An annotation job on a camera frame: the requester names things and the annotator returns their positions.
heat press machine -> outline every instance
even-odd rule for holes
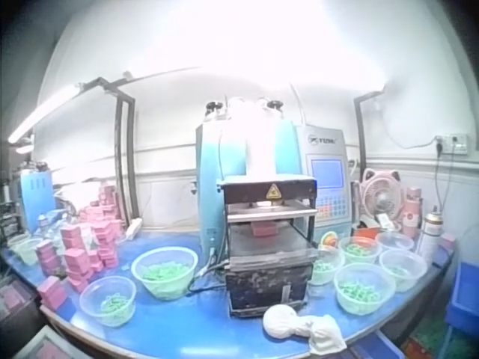
[[[196,130],[196,189],[201,246],[207,266],[227,263],[230,313],[259,316],[279,303],[300,307],[317,258],[314,247],[334,245],[351,231],[351,187],[343,133],[295,126],[282,103],[264,106],[266,126],[228,114],[211,102]],[[274,138],[253,151],[245,137]],[[274,173],[252,176],[249,159],[272,148]],[[254,223],[277,233],[256,236]]]

pink bottle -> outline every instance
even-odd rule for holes
[[[415,238],[418,232],[419,216],[421,214],[421,201],[407,199],[403,207],[403,234]]]

white cloth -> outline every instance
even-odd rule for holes
[[[331,316],[298,316],[292,307],[273,305],[263,316],[265,332],[276,339],[292,335],[309,337],[313,355],[329,355],[346,349],[341,330]]]

green floor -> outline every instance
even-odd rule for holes
[[[424,319],[416,328],[412,337],[416,339],[434,357],[437,356],[444,341],[448,327],[444,317],[430,317]],[[448,347],[446,359],[477,359],[479,351],[473,346],[472,340],[455,331]]]

pink desk fan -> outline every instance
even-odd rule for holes
[[[400,230],[404,195],[397,171],[375,171],[367,168],[361,189],[361,221],[368,227],[379,227],[376,217],[386,214]]]

